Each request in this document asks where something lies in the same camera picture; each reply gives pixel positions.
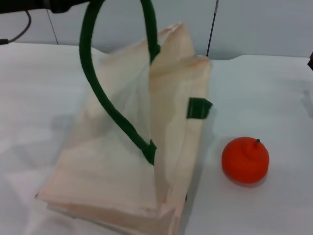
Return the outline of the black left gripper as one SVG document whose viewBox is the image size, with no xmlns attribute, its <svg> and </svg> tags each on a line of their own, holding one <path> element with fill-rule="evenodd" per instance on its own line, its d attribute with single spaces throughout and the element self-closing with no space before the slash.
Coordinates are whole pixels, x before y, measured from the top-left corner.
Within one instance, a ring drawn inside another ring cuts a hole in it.
<svg viewBox="0 0 313 235">
<path fill-rule="evenodd" d="M 13 13 L 36 9 L 49 9 L 53 13 L 64 13 L 71 7 L 88 3 L 89 6 L 102 6 L 103 0 L 0 0 L 0 13 Z"/>
</svg>

